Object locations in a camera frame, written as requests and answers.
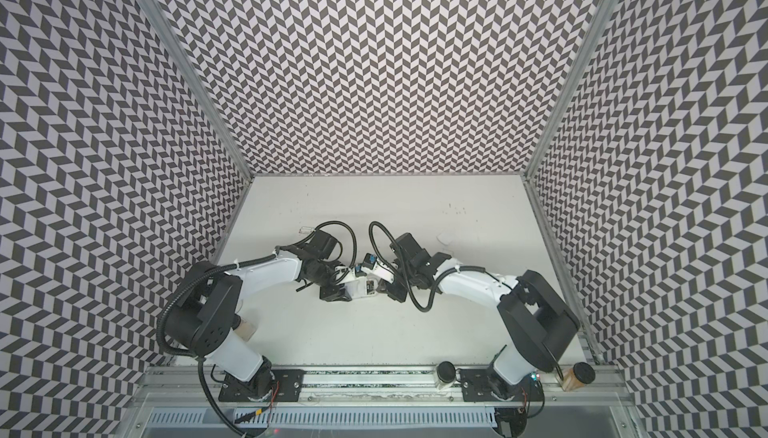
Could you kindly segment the white remote with green buttons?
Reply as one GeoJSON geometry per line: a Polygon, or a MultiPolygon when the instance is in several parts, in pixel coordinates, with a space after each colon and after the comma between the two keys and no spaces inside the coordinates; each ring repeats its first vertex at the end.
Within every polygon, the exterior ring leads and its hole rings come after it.
{"type": "Polygon", "coordinates": [[[351,300],[372,298],[379,294],[381,279],[373,277],[360,277],[344,284],[345,292],[351,300]]]}

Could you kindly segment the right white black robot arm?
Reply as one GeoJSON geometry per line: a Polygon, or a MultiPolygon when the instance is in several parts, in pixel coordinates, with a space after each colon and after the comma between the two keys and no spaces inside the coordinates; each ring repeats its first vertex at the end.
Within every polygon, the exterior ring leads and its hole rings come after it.
{"type": "Polygon", "coordinates": [[[486,368],[491,393],[511,400],[533,373],[562,373],[560,359],[576,337],[580,322],[572,309],[538,272],[499,275],[465,264],[449,254],[431,255],[405,233],[390,242],[401,294],[422,313],[439,294],[463,298],[499,315],[509,342],[486,368]]]}

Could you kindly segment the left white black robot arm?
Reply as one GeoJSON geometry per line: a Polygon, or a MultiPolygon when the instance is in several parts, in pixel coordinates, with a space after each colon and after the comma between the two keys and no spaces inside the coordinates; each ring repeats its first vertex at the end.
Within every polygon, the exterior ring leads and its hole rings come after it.
{"type": "Polygon", "coordinates": [[[157,324],[160,351],[217,366],[224,383],[245,400],[262,401],[276,391],[272,364],[247,345],[252,332],[239,315],[243,299],[292,282],[315,284],[321,291],[339,289],[342,263],[332,258],[343,245],[316,229],[296,243],[278,246],[265,257],[192,266],[169,296],[157,324]]]}

